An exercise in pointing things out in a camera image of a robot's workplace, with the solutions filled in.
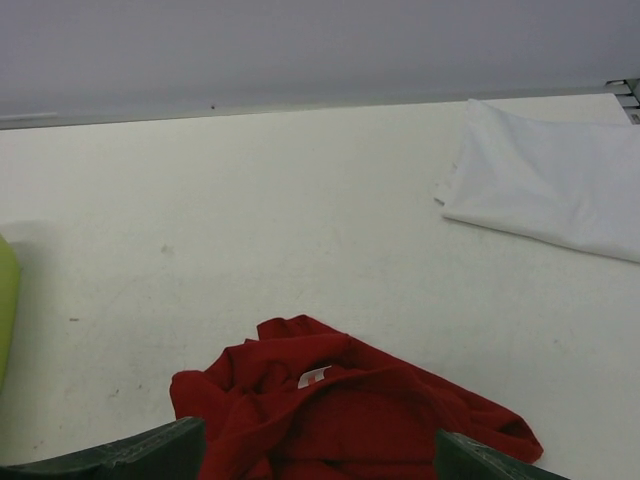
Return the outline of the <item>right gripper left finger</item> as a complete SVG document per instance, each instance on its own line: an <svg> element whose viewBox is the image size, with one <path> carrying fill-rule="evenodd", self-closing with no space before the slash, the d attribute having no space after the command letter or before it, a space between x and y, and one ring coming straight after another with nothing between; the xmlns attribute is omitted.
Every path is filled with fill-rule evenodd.
<svg viewBox="0 0 640 480"><path fill-rule="evenodd" d="M3 466L3 479L196 479L206 450L205 422L185 417L115 442Z"/></svg>

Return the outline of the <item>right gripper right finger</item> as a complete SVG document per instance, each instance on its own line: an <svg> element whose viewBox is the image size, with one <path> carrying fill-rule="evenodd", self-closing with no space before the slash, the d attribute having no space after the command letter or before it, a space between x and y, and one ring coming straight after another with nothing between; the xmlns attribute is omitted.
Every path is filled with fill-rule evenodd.
<svg viewBox="0 0 640 480"><path fill-rule="evenodd" d="M564 480L460 433L439 430L435 437L439 480Z"/></svg>

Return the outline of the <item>red t-shirt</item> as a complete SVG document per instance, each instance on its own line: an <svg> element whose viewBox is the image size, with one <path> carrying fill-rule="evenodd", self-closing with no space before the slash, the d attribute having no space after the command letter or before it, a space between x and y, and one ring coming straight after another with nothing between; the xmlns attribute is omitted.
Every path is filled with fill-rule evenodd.
<svg viewBox="0 0 640 480"><path fill-rule="evenodd" d="M432 479L439 430L542 456L518 414L311 317L257 333L172 378L175 414L205 422L203 479Z"/></svg>

